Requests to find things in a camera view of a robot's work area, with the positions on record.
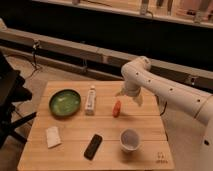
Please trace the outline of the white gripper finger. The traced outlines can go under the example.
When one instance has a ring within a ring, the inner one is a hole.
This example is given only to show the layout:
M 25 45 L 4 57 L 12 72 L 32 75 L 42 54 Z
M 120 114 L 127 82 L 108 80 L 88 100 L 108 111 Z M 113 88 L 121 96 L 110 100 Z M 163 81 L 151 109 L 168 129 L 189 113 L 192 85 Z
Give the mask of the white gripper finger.
M 125 93 L 123 91 L 119 91 L 115 94 L 115 97 L 120 97 L 120 96 L 124 96 Z
M 143 103 L 143 98 L 142 95 L 138 95 L 137 97 L 134 98 L 134 101 L 137 103 L 138 106 L 141 106 Z

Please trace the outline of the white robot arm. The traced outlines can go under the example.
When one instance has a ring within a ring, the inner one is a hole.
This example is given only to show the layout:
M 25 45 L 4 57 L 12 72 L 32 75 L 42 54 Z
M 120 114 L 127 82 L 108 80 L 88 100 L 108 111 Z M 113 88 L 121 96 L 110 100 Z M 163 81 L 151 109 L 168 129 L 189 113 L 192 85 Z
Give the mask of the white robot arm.
M 151 61 L 146 56 L 125 63 L 121 67 L 124 82 L 117 96 L 132 97 L 140 105 L 141 88 L 144 87 L 205 125 L 195 171 L 213 171 L 213 94 L 160 77 L 151 73 L 150 69 Z

